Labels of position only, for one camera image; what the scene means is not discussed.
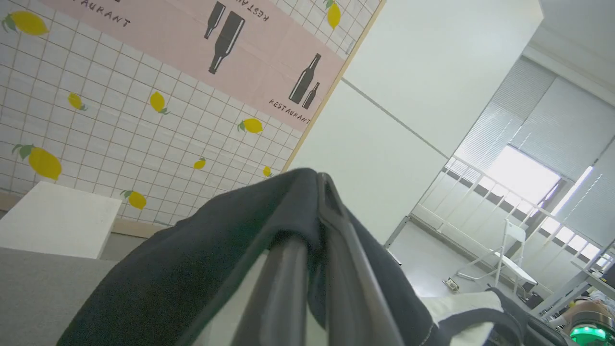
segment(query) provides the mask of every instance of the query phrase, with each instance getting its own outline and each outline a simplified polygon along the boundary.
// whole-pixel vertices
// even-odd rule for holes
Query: black fabric
[[[351,219],[405,344],[446,345],[399,265]],[[173,345],[197,316],[203,325],[215,316],[256,258],[289,232],[308,245],[309,306],[323,325],[317,174],[299,169],[217,196],[153,235],[108,273],[57,345]]]
[[[517,325],[518,335],[520,336],[521,340],[523,340],[523,338],[525,337],[525,331],[527,330],[528,321],[530,320],[530,316],[527,314],[527,312],[525,312],[524,309],[519,306],[519,304],[513,302],[510,298],[506,297],[497,288],[488,288],[486,291],[493,292],[498,296],[500,303],[502,304],[502,309],[504,310],[504,313]],[[501,327],[498,324],[496,324],[494,327],[496,332],[506,337],[509,330],[507,328],[503,328],[502,330],[500,330],[500,328]]]
[[[525,344],[527,345],[554,345],[554,346],[567,346],[568,343],[564,339],[563,335],[551,328],[548,324],[542,320],[529,316],[528,332],[525,336]]]

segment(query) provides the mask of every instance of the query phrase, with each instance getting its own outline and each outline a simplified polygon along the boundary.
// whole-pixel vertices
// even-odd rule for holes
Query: strap
[[[521,346],[521,330],[517,322],[504,312],[491,308],[478,308],[451,315],[438,322],[444,345],[450,345],[453,337],[479,323],[493,323],[498,332],[513,345]]]

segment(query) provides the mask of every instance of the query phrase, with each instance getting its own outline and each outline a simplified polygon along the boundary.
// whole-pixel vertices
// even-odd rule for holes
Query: grid tile pattern
[[[342,16],[334,30],[327,22],[325,1],[270,1],[344,60],[348,58],[380,3],[380,0],[336,0]]]
[[[118,199],[133,190],[147,204],[125,202],[121,217],[175,223],[213,196],[265,179],[266,166],[278,174],[303,134],[37,0],[4,1],[0,14],[26,8],[50,32],[0,30],[0,188],[11,194],[42,180]],[[167,115],[149,104],[157,91]],[[71,92],[86,110],[71,106]],[[238,131],[249,118],[263,131]],[[11,153],[18,143],[56,156],[58,180]],[[196,170],[201,156],[207,163]]]

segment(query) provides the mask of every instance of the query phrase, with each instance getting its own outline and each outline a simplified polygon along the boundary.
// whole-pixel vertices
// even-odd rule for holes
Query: bag handle
[[[333,180],[318,174],[318,212],[327,244],[328,344],[403,346],[363,246]]]

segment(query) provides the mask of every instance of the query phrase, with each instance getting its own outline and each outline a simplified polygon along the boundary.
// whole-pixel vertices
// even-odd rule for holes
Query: bottle illustration
[[[312,78],[314,78],[314,70],[316,70],[316,65],[318,64],[319,60],[320,54],[316,54],[316,56],[312,60],[312,63],[310,63],[309,66],[305,70],[303,70],[303,72],[301,72],[299,79],[297,79],[297,83],[295,83],[295,87],[290,92],[290,96],[288,96],[289,100],[295,102],[296,104],[299,104],[301,102],[303,95],[306,93],[306,91],[308,91],[308,87],[309,84],[312,82]]]
[[[216,4],[213,6],[212,14],[209,15],[209,20],[207,20],[207,31],[205,32],[205,39],[209,38],[213,30],[220,23],[222,15],[224,14],[224,10],[226,10],[226,6],[222,5],[221,2],[217,1]]]
[[[307,93],[307,97],[306,100],[303,102],[303,108],[308,109],[309,106],[312,104],[312,101],[314,101],[314,97],[316,97],[316,90],[318,89],[318,86],[320,85],[319,82],[316,82],[316,86]]]
[[[209,73],[216,74],[220,67],[220,63],[222,59],[227,57],[235,46],[235,42],[237,42],[237,38],[241,33],[241,29],[244,27],[245,19],[243,19],[240,15],[231,11],[229,13],[222,30],[220,31],[220,35],[216,40],[216,46],[214,48],[215,53],[212,60],[212,65],[209,68]]]

